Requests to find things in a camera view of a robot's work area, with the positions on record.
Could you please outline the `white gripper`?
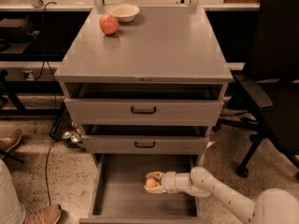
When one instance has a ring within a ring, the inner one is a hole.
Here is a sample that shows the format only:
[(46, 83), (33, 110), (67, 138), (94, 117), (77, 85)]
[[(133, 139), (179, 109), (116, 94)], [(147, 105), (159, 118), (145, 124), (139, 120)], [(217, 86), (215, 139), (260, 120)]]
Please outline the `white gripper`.
[(176, 172), (150, 172), (146, 174), (146, 178), (155, 178), (160, 180), (161, 186), (150, 188), (145, 186), (144, 189), (148, 193), (162, 194), (163, 192), (169, 194), (176, 194), (179, 192), (186, 192), (191, 186), (191, 179), (189, 173)]

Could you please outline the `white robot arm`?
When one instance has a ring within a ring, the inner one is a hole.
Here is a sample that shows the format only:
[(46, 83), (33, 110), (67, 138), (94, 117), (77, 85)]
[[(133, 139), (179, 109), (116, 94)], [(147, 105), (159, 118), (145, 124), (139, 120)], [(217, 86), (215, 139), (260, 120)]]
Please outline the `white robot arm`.
[(144, 189), (153, 194), (214, 195), (243, 224), (299, 224), (299, 200), (283, 189), (267, 189), (253, 201), (228, 187), (207, 169), (196, 166), (189, 173), (150, 172)]

